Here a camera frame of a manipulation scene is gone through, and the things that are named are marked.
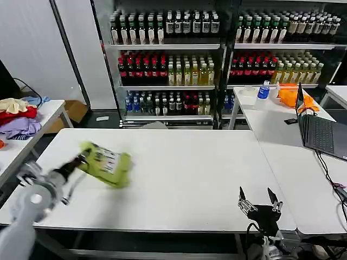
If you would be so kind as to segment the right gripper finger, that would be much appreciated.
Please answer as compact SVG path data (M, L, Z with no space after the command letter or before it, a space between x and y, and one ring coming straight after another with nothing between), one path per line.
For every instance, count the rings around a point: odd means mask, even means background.
M240 210L245 214L249 214L250 212L255 212L258 210L257 207L255 207L252 203L250 203L245 196L245 193L242 189L242 187L239 187L239 200L238 200L238 206Z
M280 212L283 202L278 200L277 195L269 187L267 188L267 191L268 191L270 201L273 205L272 211Z

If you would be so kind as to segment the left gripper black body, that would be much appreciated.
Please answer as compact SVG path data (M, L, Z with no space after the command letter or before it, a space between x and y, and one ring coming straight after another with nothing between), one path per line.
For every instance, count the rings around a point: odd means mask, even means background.
M69 176L78 168L85 160L83 157L75 157L72 161L63 164L60 168L54 169L54 172L61 174L65 179L68 179Z

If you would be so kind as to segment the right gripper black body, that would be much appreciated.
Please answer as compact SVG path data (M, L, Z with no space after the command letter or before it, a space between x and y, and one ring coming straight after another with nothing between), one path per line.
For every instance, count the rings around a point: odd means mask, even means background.
M265 236L276 236L279 231L277 222L281 217L281 212L273 210L273 206L270 205L255 205L254 207L256 209L247 212L248 219L256 221Z

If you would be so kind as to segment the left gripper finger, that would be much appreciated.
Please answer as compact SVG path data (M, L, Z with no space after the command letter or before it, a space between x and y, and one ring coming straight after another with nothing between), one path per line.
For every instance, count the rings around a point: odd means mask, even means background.
M78 161L81 163L88 163L87 159L91 153L91 149L85 149L78 155Z

